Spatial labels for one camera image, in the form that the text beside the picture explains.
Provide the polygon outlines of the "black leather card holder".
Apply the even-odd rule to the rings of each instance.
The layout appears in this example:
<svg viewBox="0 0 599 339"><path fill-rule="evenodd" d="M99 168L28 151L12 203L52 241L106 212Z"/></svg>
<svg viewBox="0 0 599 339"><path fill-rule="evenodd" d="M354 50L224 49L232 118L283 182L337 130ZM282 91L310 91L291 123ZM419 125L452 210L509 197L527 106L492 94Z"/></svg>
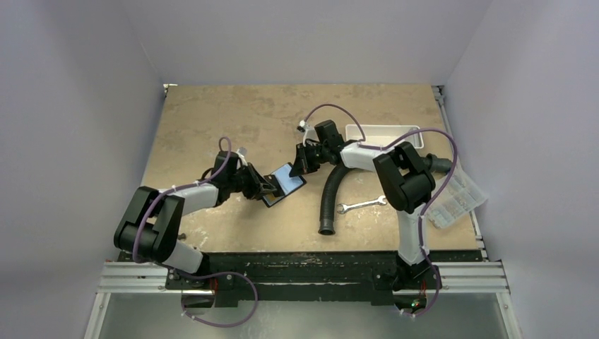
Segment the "black leather card holder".
<svg viewBox="0 0 599 339"><path fill-rule="evenodd" d="M277 180L279 191L276 195L270 194L262 198L262 201L267 208L273 207L275 204L281 202L284 198L293 194L307 184L306 179L301 175L291 177L291 169L292 163L287 162L271 173L271 176Z"/></svg>

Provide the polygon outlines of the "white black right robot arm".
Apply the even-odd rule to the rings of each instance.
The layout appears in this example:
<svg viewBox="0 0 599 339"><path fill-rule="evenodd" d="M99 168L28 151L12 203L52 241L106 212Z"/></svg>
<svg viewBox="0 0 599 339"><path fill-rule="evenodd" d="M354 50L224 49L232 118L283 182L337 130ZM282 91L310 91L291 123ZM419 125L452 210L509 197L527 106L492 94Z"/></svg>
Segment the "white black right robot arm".
<svg viewBox="0 0 599 339"><path fill-rule="evenodd" d="M364 139L345 140L332 120L314 127L316 138L304 138L295 146L290 176L316 172L324 163L334 166L323 188L319 234L335 233L336 196L340 183L352 170L377 175L384 198L397 212L400 244L396 277L401 285L414 287L432 264L425 246L423 216L436 187L432 173L436 157L422 157L414 146L399 140L391 145L367 145Z"/></svg>

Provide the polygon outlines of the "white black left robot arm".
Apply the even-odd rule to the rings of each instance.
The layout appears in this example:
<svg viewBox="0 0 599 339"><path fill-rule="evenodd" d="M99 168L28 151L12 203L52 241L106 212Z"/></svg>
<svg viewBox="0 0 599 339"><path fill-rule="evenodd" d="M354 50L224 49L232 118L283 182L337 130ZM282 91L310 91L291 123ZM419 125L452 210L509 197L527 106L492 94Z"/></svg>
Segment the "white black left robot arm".
<svg viewBox="0 0 599 339"><path fill-rule="evenodd" d="M261 200L277 198L283 189L274 174L263 176L238 153L220 151L208 178L162 191L138 187L116 228L114 245L137 263L182 270L184 281L201 289L210 282L210 269L202 264L203 252L179 240L181 221L190 213L222 205L233 193Z"/></svg>

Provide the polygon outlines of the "white plastic tray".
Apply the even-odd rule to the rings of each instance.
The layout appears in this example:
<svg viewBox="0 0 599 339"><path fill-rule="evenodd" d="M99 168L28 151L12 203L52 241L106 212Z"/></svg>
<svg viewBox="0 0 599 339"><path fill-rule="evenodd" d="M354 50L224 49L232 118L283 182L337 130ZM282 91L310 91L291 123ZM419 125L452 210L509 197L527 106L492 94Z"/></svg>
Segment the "white plastic tray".
<svg viewBox="0 0 599 339"><path fill-rule="evenodd" d="M410 131L418 130L420 127L416 125L362 125L364 137L360 129L355 124L347 124L345 126L345 139L363 140L366 145L375 145L384 147L396 140L398 137L407 134Z"/></svg>

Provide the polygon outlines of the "silver open-end wrench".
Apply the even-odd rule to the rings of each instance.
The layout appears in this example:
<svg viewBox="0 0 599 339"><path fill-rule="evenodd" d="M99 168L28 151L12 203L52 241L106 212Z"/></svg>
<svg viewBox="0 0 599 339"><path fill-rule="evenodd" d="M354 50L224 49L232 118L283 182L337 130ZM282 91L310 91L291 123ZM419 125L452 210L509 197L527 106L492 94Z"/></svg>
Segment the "silver open-end wrench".
<svg viewBox="0 0 599 339"><path fill-rule="evenodd" d="M363 201L363 202L359 202L359 203L352 203L352 204L339 203L337 213L338 214L346 214L347 212L349 212L351 210L365 208L365 207L369 207L369 206L385 206L386 204L387 204L387 201L386 201L385 196L379 196L378 198L376 198L374 200Z"/></svg>

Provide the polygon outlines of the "clear plastic organizer box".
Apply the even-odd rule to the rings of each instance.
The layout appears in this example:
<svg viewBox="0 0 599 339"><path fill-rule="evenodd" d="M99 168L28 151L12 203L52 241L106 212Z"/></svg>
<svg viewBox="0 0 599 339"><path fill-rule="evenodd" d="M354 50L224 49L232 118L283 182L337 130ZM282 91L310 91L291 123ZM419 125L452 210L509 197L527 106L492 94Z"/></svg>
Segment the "clear plastic organizer box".
<svg viewBox="0 0 599 339"><path fill-rule="evenodd" d="M427 219L437 228L445 229L488 199L488 195L466 174L457 168L448 184L426 212Z"/></svg>

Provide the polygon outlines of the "black aluminium base frame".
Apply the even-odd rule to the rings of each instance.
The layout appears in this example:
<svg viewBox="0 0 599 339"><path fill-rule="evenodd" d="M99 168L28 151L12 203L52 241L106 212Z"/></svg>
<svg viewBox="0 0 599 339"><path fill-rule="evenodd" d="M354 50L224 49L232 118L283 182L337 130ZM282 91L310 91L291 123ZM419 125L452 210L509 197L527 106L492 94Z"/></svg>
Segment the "black aluminium base frame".
<svg viewBox="0 0 599 339"><path fill-rule="evenodd" d="M503 265L474 251L436 251L434 267L402 278L390 251L213 254L203 279L121 257L102 269L101 293L174 294L217 307L240 301L368 302L422 309L443 294L509 291Z"/></svg>

